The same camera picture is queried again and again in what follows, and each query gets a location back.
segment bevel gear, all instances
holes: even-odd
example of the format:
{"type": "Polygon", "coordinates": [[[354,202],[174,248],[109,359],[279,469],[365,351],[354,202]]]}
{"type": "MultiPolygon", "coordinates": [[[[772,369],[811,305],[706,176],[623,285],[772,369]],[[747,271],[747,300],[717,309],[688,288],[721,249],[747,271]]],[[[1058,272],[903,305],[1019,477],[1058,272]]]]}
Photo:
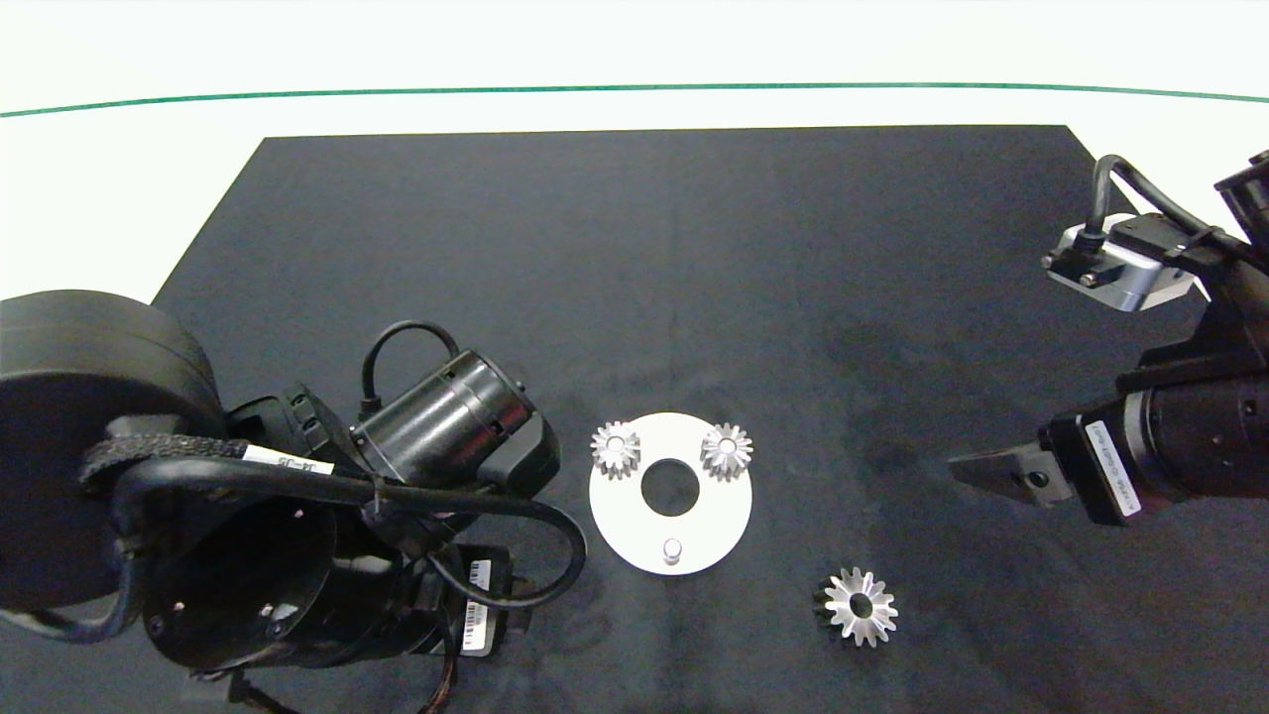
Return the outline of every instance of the bevel gear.
{"type": "Polygon", "coordinates": [[[898,616],[898,610],[892,606],[895,596],[886,594],[883,581],[874,581],[872,573],[860,573],[859,568],[850,573],[843,568],[841,577],[829,577],[829,585],[820,600],[825,611],[832,614],[829,625],[841,625],[841,639],[854,635],[855,647],[867,640],[874,648],[878,639],[890,642],[886,630],[897,629],[891,619],[898,616]]]}
{"type": "Polygon", "coordinates": [[[609,479],[623,479],[638,468],[638,435],[626,422],[608,422],[590,443],[595,467],[609,479]]]}
{"type": "Polygon", "coordinates": [[[731,481],[749,468],[754,453],[751,439],[737,426],[714,425],[700,443],[700,464],[716,479],[731,481]]]}

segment sticker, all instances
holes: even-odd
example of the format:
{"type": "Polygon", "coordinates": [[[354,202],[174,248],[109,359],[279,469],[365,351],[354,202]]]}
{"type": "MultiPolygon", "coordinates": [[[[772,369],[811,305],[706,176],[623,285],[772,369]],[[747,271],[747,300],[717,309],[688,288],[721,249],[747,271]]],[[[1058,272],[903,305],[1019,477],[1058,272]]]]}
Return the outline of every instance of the sticker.
{"type": "Polygon", "coordinates": [[[1101,463],[1101,472],[1107,476],[1107,482],[1110,484],[1110,493],[1114,495],[1115,503],[1119,505],[1119,512],[1127,519],[1141,511],[1137,490],[1132,488],[1132,482],[1128,481],[1128,471],[1123,468],[1119,451],[1114,448],[1114,443],[1110,441],[1110,431],[1107,430],[1105,422],[1093,422],[1084,427],[1084,432],[1089,435],[1093,453],[1098,455],[1098,462],[1101,463]]]}
{"type": "Polygon", "coordinates": [[[294,454],[283,454],[282,451],[274,451],[254,444],[246,448],[246,453],[242,454],[242,460],[255,462],[256,464],[269,464],[272,467],[299,469],[301,472],[312,472],[315,474],[330,474],[335,471],[334,464],[313,462],[312,459],[305,459],[303,457],[296,457],[294,454]]]}
{"type": "MultiPolygon", "coordinates": [[[[471,573],[467,582],[489,590],[490,573],[494,571],[492,561],[472,561],[471,573]]],[[[480,602],[467,601],[467,616],[463,618],[463,652],[486,653],[485,635],[489,632],[489,607],[480,602]]]]}

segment black table mat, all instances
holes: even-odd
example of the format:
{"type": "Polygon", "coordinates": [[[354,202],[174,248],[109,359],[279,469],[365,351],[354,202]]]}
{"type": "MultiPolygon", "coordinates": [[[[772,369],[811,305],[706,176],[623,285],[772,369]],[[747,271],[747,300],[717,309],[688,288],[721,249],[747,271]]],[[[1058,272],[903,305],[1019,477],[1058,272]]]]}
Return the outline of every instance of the black table mat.
{"type": "MultiPolygon", "coordinates": [[[[528,383],[563,443],[541,498],[590,561],[525,637],[464,661],[452,711],[1263,711],[1265,505],[1105,529],[943,464],[1110,394],[1202,308],[1123,315],[1043,276],[1091,165],[1063,127],[273,138],[155,303],[202,340],[226,407],[299,379],[352,419],[363,350],[407,317],[528,383]],[[756,449],[744,539],[683,578],[627,566],[586,502],[590,432],[656,411],[756,449]],[[840,566],[890,585],[890,644],[819,626],[840,566]]],[[[382,392],[439,356],[393,342],[382,392]]],[[[539,582],[562,563],[519,523],[466,540],[513,545],[539,582]]],[[[5,632],[0,658],[8,711],[181,710],[138,628],[91,648],[5,632]]],[[[253,680],[305,711],[404,713],[438,671],[253,680]]]]}

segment center hole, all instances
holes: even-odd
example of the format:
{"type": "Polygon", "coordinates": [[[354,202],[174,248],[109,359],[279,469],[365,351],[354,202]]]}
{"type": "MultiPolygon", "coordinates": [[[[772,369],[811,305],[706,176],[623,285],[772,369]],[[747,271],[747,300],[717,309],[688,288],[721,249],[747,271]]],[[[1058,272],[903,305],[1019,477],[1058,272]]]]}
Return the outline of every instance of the center hole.
{"type": "Polygon", "coordinates": [[[872,618],[872,600],[868,600],[868,596],[862,592],[851,595],[850,611],[855,614],[855,618],[872,618]]]}
{"type": "Polygon", "coordinates": [[[641,491],[652,511],[662,516],[681,516],[695,506],[700,483],[687,464],[665,459],[643,472],[641,491]]]}

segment white disc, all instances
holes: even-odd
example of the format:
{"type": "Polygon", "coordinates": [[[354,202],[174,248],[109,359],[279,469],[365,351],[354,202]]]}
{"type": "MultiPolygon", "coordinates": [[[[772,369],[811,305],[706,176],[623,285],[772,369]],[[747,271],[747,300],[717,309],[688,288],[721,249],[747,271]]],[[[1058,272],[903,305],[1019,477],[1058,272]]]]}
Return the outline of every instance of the white disc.
{"type": "Polygon", "coordinates": [[[690,415],[660,412],[629,422],[640,439],[638,467],[626,478],[590,472],[590,511],[608,545],[636,568],[685,576],[722,561],[749,525],[754,491],[749,469],[717,479],[700,464],[700,445],[713,425],[690,415]],[[700,484],[695,505],[662,516],[643,500],[643,474],[660,462],[680,462],[700,484]]]}

